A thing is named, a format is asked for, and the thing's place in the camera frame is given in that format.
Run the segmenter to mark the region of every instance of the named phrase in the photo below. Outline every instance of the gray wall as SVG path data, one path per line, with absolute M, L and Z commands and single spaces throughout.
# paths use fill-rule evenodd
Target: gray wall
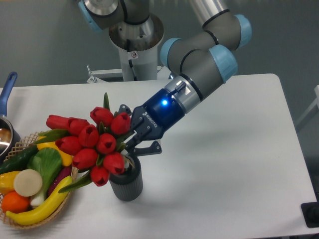
M 16 86 L 85 83 L 91 70 L 120 68 L 107 31 L 91 32 L 78 0 L 0 1 L 0 87 L 10 71 Z M 274 73 L 281 79 L 295 121 L 319 85 L 319 1 L 229 0 L 253 26 L 249 45 L 235 52 L 238 75 Z M 201 31 L 187 0 L 152 0 L 165 26 L 165 42 Z M 305 158 L 319 159 L 319 115 L 299 133 Z

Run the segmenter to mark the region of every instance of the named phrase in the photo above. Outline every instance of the lettuce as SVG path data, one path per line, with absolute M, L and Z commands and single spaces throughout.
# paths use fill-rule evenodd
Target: lettuce
M 37 171 L 42 177 L 42 188 L 31 199 L 31 206 L 37 207 L 45 201 L 50 185 L 59 174 L 62 158 L 56 149 L 43 148 L 30 159 L 27 168 Z

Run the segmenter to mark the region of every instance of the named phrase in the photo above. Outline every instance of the text logo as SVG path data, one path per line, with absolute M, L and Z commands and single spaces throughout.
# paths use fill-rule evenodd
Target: text logo
M 148 114 L 147 111 L 145 111 L 145 113 L 142 114 L 142 115 L 144 115 L 144 116 L 151 122 L 151 124 L 154 126 L 154 128 L 156 128 L 156 127 L 158 126 L 158 125 L 154 122 L 154 120 L 152 119 L 152 117 L 149 116 L 149 114 Z

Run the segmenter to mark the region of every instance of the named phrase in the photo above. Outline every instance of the black vase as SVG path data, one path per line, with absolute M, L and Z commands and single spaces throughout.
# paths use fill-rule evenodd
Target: black vase
M 143 190 L 141 163 L 134 155 L 128 157 L 128 159 L 134 167 L 130 165 L 125 173 L 110 175 L 110 184 L 115 196 L 126 202 L 137 198 Z

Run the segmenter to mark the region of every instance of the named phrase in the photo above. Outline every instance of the light blue joint cap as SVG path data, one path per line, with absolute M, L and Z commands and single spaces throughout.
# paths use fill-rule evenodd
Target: light blue joint cap
M 96 22 L 93 20 L 93 18 L 91 17 L 91 15 L 89 14 L 89 12 L 87 11 L 87 9 L 85 8 L 84 4 L 82 3 L 82 1 L 79 2 L 79 8 L 81 10 L 81 12 L 83 13 L 84 19 L 85 21 L 89 24 L 90 28 L 94 31 L 94 32 L 100 32 L 102 31 L 101 28 L 96 24 Z
M 222 45 L 216 45 L 210 48 L 209 51 L 215 60 L 223 82 L 226 83 L 238 70 L 237 61 L 233 53 Z
M 177 40 L 180 40 L 180 38 L 171 38 L 169 40 L 167 40 L 163 46 L 161 47 L 160 50 L 160 54 L 159 54 L 159 58 L 160 61 L 163 63 L 163 65 L 165 65 L 166 67 L 168 67 L 168 53 L 170 50 L 170 47 L 174 44 L 174 42 L 176 42 Z
M 244 15 L 235 15 L 235 17 L 238 18 L 241 28 L 240 43 L 238 46 L 239 48 L 246 45 L 250 41 L 253 31 L 249 20 L 245 18 Z

